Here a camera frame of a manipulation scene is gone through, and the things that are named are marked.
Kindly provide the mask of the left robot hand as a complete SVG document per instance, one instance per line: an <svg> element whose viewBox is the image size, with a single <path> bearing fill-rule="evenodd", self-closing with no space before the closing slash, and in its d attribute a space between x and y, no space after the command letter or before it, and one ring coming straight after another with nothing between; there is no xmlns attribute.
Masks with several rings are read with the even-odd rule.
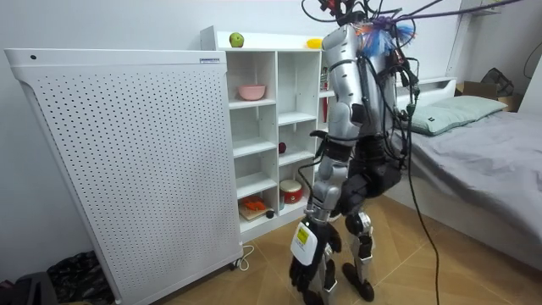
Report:
<svg viewBox="0 0 542 305"><path fill-rule="evenodd" d="M308 290L327 246L330 246L333 252L341 252L338 231L331 223L314 222L309 216L305 216L296 227L290 244L293 257L289 276L291 284L299 292Z"/></svg>

